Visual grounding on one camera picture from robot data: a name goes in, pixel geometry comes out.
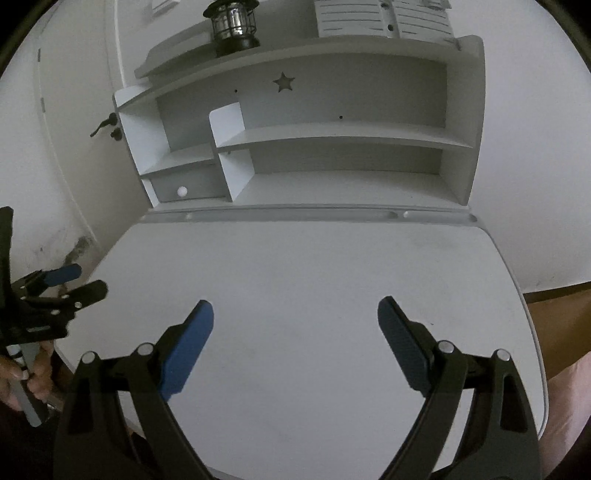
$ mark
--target camping lantern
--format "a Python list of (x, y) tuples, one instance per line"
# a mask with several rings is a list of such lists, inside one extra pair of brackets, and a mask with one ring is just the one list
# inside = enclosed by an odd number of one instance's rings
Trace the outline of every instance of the camping lantern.
[(260, 46), (254, 36), (258, 6), (258, 0), (216, 0), (203, 12), (212, 21), (218, 57)]

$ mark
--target white desk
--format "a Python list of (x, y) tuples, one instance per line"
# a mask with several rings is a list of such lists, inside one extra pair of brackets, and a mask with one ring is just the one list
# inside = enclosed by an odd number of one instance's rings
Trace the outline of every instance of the white desk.
[[(392, 295), (462, 351), (509, 350), (538, 428), (545, 380), (502, 258), (476, 227), (414, 223), (139, 224), (93, 275), (106, 300), (58, 342), (65, 360), (127, 355), (200, 299), (213, 333), (170, 407), (209, 467), (246, 480), (379, 478), (422, 404), (378, 327)], [(440, 459), (449, 462), (464, 397)], [(136, 419), (124, 405), (124, 413)]]

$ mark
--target small drawer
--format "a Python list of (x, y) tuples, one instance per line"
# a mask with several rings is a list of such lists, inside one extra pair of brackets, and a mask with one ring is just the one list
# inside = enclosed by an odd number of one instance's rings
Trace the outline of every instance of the small drawer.
[(149, 178), (161, 202), (226, 196), (222, 173), (214, 164), (154, 173)]

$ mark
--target star cutout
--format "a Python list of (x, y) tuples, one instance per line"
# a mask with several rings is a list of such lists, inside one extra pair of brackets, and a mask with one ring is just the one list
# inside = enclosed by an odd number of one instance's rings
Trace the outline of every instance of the star cutout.
[(294, 80), (295, 78), (286, 77), (285, 73), (281, 72), (281, 76), (277, 80), (273, 80), (273, 83), (276, 83), (279, 86), (279, 91), (293, 90), (293, 88), (291, 88), (291, 82)]

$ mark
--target finger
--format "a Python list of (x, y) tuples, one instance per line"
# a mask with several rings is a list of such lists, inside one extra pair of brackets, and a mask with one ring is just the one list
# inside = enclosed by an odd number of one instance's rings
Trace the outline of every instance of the finger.
[(18, 400), (14, 393), (11, 391), (10, 383), (8, 380), (0, 380), (0, 401), (5, 405), (8, 405), (13, 410), (21, 411), (22, 408), (18, 403)]
[(33, 368), (31, 368), (31, 372), (39, 377), (51, 376), (51, 357), (46, 350), (39, 350), (39, 353), (33, 362)]
[(22, 378), (21, 367), (5, 356), (0, 356), (0, 378), (7, 380), (20, 380)]
[(45, 350), (47, 353), (49, 353), (49, 356), (52, 356), (53, 351), (55, 350), (53, 346), (53, 340), (44, 340), (39, 342), (39, 346), (42, 350)]
[(53, 381), (51, 377), (39, 377), (38, 375), (32, 377), (27, 381), (27, 388), (31, 393), (39, 393), (43, 390), (51, 389)]
[(43, 390), (40, 390), (37, 393), (34, 393), (33, 395), (35, 395), (35, 398), (41, 401), (47, 401), (47, 399), (49, 398), (49, 395), (51, 394), (51, 391), (53, 389), (53, 386), (51, 388), (45, 388)]

